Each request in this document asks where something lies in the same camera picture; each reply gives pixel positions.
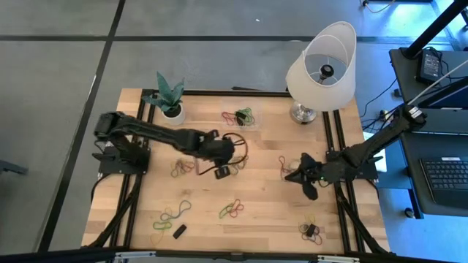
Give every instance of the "white lamp shade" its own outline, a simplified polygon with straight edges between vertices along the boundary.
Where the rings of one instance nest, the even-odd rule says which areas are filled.
[[[355,91],[356,32],[347,22],[337,22],[323,29],[290,67],[286,83],[291,96],[304,107],[319,111],[345,106]],[[346,65],[346,71],[332,85],[319,84],[306,68],[306,57],[322,55]]]

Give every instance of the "white cable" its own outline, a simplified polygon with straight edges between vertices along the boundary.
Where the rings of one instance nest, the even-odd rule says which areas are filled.
[[[452,69],[450,70],[447,74],[443,75],[440,79],[438,79],[436,82],[432,83],[429,87],[427,87],[424,91],[421,91],[421,93],[419,93],[414,99],[411,100],[411,102],[409,102],[408,104],[412,104],[413,102],[415,102],[416,99],[419,99],[419,97],[421,97],[422,95],[424,95],[424,93],[426,91],[428,91],[430,88],[434,87],[435,85],[439,84],[439,82],[441,82],[443,79],[445,79],[448,75],[452,74],[452,72],[456,71],[457,69],[459,69],[461,66],[465,65],[466,63],[468,63],[468,59],[463,62],[462,64],[459,64],[455,69]]]
[[[367,9],[368,9],[369,11],[373,12],[374,14],[377,14],[378,12],[381,12],[381,11],[387,9],[387,8],[388,8],[390,5],[392,5],[394,2],[395,2],[395,0],[392,0],[392,2],[390,2],[389,4],[387,4],[384,8],[382,8],[381,10],[377,10],[377,11],[372,10],[371,7],[369,7],[369,4],[365,4],[364,6],[367,7]]]

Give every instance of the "white pot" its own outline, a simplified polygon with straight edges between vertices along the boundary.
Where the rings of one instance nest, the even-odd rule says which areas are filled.
[[[176,125],[181,125],[184,121],[185,121],[185,110],[184,110],[184,106],[182,105],[182,103],[179,104],[181,106],[181,111],[180,113],[176,116],[176,117],[167,117],[164,113],[162,113],[162,115],[164,116],[164,118],[166,118],[166,122],[169,124],[169,125],[173,125],[173,126],[176,126]]]

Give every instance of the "desk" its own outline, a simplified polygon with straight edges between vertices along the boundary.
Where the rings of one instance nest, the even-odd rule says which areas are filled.
[[[122,90],[117,110],[135,116],[141,93],[141,89]],[[303,195],[300,185],[284,182],[279,176],[280,155],[291,160],[298,158],[302,152],[308,152],[316,160],[325,161],[328,146],[322,115],[318,115],[313,123],[300,126],[289,117],[289,108],[293,102],[291,98],[254,97],[251,99],[257,100],[256,107],[262,109],[261,128],[240,130],[226,126],[221,118],[221,101],[226,103],[226,100],[232,98],[236,97],[184,95],[182,100],[186,120],[183,125],[173,128],[203,131],[218,129],[220,134],[242,134],[249,145],[249,160],[245,169],[236,176],[221,180],[217,180],[211,172],[202,176],[196,176],[192,172],[172,178],[171,164],[177,158],[189,157],[183,156],[169,145],[150,142],[151,162],[148,173],[143,178],[130,247],[170,251],[342,254],[333,187],[318,187],[319,199],[311,201]],[[148,108],[146,105],[144,115],[148,114]],[[166,126],[162,120],[161,112],[157,109],[154,123]],[[363,141],[355,100],[341,110],[341,122],[347,145]],[[83,245],[94,241],[113,217],[121,181],[122,176],[114,175],[98,185],[83,236]],[[361,220],[379,244],[388,249],[375,189],[364,180],[355,180],[354,186]],[[219,211],[236,198],[242,201],[244,210],[237,218],[219,219]],[[155,246],[150,237],[158,235],[159,231],[153,229],[153,222],[159,221],[159,216],[166,207],[177,211],[183,199],[192,203],[192,209],[174,220],[174,227]],[[314,215],[316,225],[321,229],[322,245],[302,240],[298,232],[298,224],[309,213]],[[186,224],[187,230],[175,240],[172,233],[181,224]],[[122,244],[125,225],[124,221],[118,244]],[[348,229],[352,247],[355,248],[355,235],[349,220]]]
[[[466,52],[441,52],[442,59],[447,61],[451,69],[468,59],[468,54]],[[427,87],[427,85],[415,80],[418,60],[406,59],[401,54],[400,50],[391,50],[390,58],[404,101],[414,98]],[[466,72],[468,72],[468,66],[463,66],[454,72],[452,77],[464,76]],[[442,84],[448,84],[448,80],[443,80]],[[454,128],[454,132],[458,129],[466,130],[467,123],[465,121],[460,121],[467,119],[466,110],[442,112],[441,110],[435,109],[423,109],[423,111],[428,114],[428,118],[426,119],[427,124],[422,128],[423,131],[446,132],[445,130],[441,130],[443,125],[450,125],[450,127]],[[452,156],[456,154],[465,156],[466,149],[468,148],[468,137],[404,133],[401,136],[401,143],[410,171],[412,187],[414,188],[410,189],[410,195],[414,190],[417,197],[416,199],[412,197],[415,214],[417,215],[419,208],[421,208],[421,210],[427,214],[468,216],[468,210],[445,207],[432,201],[423,171],[418,163],[420,158],[440,157],[443,155]]]

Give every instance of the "table lamp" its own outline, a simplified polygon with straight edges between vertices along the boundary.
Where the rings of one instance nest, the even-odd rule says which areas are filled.
[[[286,75],[295,122],[311,123],[316,111],[337,110],[353,98],[355,53],[356,32],[347,22],[329,25],[302,51]]]

